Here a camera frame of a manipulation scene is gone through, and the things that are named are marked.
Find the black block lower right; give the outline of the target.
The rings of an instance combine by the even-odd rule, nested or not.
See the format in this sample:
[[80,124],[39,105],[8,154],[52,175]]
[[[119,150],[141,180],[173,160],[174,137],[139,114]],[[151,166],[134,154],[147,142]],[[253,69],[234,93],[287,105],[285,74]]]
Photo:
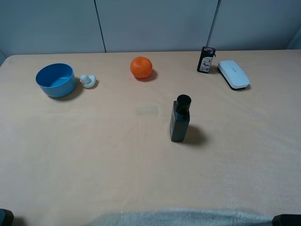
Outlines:
[[301,226],[301,214],[281,214],[272,220],[273,226]]

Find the white rubber duck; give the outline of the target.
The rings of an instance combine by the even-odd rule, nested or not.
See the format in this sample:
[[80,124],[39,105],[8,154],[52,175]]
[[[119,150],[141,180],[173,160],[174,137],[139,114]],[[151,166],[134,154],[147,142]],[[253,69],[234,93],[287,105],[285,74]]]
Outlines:
[[80,77],[80,83],[84,88],[89,89],[95,85],[96,77],[94,75],[84,74]]

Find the grey cloth at table edge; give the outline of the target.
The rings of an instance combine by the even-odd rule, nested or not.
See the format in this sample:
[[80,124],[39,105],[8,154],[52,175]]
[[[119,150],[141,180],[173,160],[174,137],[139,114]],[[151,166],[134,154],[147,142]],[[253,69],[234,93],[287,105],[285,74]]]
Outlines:
[[87,226],[271,226],[271,216],[230,209],[111,211]]

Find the black pump bottle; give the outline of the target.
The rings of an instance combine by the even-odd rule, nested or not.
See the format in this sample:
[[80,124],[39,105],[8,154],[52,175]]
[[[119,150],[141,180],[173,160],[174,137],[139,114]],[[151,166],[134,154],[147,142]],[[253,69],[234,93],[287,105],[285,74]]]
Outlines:
[[182,142],[185,138],[190,122],[190,104],[188,95],[179,95],[173,102],[169,127],[172,142]]

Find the orange fruit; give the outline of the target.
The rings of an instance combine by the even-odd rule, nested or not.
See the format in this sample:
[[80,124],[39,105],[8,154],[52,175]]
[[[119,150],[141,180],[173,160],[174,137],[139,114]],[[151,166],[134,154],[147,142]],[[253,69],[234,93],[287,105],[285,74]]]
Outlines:
[[148,58],[139,56],[132,60],[130,71],[135,78],[146,79],[151,76],[153,66]]

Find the small black labelled box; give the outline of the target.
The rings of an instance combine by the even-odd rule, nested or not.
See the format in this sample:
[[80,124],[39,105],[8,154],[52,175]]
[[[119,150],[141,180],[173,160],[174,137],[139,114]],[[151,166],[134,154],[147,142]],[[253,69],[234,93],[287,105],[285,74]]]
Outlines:
[[215,48],[203,47],[200,54],[197,71],[199,73],[209,73],[213,58],[215,56]]

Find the white whiteboard eraser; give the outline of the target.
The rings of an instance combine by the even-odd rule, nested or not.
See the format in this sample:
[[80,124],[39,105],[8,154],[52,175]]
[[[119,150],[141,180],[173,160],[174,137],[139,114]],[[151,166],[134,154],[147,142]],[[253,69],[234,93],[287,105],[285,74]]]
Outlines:
[[240,90],[249,86],[250,81],[247,75],[235,61],[220,61],[218,69],[231,89]]

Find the blue plastic bowl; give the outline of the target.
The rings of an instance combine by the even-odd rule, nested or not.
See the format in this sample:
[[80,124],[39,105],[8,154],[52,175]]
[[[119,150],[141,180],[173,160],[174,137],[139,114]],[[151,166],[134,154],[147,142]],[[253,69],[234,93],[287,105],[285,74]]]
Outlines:
[[45,66],[37,73],[35,80],[49,97],[64,97],[76,87],[73,68],[64,63]]

